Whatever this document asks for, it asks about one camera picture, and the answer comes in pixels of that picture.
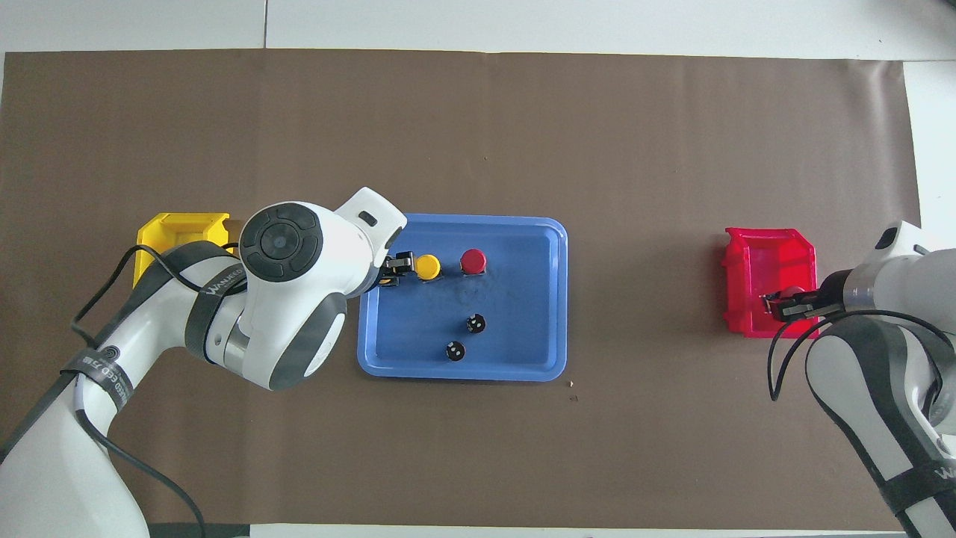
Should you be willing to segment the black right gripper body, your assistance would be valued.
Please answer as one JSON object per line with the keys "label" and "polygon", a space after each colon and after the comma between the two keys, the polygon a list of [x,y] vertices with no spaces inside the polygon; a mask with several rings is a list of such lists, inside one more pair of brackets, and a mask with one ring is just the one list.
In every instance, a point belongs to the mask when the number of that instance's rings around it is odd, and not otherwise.
{"label": "black right gripper body", "polygon": [[845,311],[844,289],[851,270],[831,273],[823,280],[819,289],[813,291],[810,298],[810,317],[825,318]]}

